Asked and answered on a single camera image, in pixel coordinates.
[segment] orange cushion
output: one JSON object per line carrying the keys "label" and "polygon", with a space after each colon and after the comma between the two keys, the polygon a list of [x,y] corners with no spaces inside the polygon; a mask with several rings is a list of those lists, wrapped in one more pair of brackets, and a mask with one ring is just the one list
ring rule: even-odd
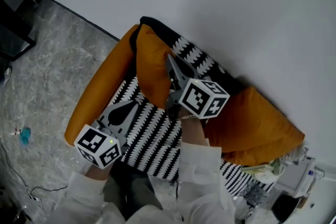
{"label": "orange cushion", "polygon": [[230,97],[220,115],[205,125],[210,145],[221,146],[225,159],[259,165],[300,145],[305,137],[254,87]]}
{"label": "orange cushion", "polygon": [[122,82],[133,59],[130,36],[137,28],[138,25],[134,25],[122,37],[87,85],[64,134],[69,145],[73,146],[85,124],[90,125],[99,117]]}
{"label": "orange cushion", "polygon": [[165,59],[168,54],[173,55],[172,50],[148,25],[141,26],[136,43],[136,75],[140,89],[152,104],[164,109],[171,85]]}

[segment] teal crumpled object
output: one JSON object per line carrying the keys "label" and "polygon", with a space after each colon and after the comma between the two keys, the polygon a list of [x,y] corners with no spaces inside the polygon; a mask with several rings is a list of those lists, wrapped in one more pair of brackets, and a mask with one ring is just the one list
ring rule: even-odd
{"label": "teal crumpled object", "polygon": [[30,128],[24,127],[20,133],[20,141],[24,145],[28,145],[30,138]]}

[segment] person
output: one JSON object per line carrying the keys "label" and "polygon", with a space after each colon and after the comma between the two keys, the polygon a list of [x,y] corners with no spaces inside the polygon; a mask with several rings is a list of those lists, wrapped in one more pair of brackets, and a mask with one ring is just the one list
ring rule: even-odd
{"label": "person", "polygon": [[116,161],[105,169],[92,165],[84,175],[72,173],[66,196],[46,223],[233,224],[235,207],[219,172],[221,152],[207,146],[200,120],[182,120],[179,218],[163,210],[146,174]]}
{"label": "person", "polygon": [[5,87],[12,74],[12,67],[8,67],[3,74],[0,74],[0,87]]}

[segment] black baseboard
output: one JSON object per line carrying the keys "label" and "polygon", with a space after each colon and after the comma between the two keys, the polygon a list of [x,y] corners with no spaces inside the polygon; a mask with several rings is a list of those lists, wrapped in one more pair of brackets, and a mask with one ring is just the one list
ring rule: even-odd
{"label": "black baseboard", "polygon": [[[42,0],[35,0],[36,3],[40,3]],[[54,2],[55,4],[61,6],[62,8],[66,9],[68,12],[71,12],[72,14],[76,15],[77,17],[81,18],[82,20],[86,21],[88,24],[92,25],[93,27],[95,27],[96,29],[102,31],[104,34],[108,35],[109,37],[113,38],[116,41],[120,41],[119,38],[115,37],[114,35],[112,35],[111,33],[107,32],[106,30],[104,30],[103,28],[101,28],[100,26],[94,24],[93,22],[87,20],[86,18],[84,18],[83,16],[79,15],[78,13],[74,12],[73,10],[70,10],[69,8],[67,8],[66,6],[62,5],[61,3],[55,1],[55,0],[50,0],[52,2]]]}

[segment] white cube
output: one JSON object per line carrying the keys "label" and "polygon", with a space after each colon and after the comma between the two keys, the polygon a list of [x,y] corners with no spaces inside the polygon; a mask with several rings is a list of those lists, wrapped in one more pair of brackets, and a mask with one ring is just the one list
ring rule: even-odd
{"label": "white cube", "polygon": [[99,130],[85,125],[75,140],[79,153],[94,165],[104,169],[119,156],[119,141]]}
{"label": "white cube", "polygon": [[219,115],[230,95],[217,82],[189,79],[179,103],[199,119]]}

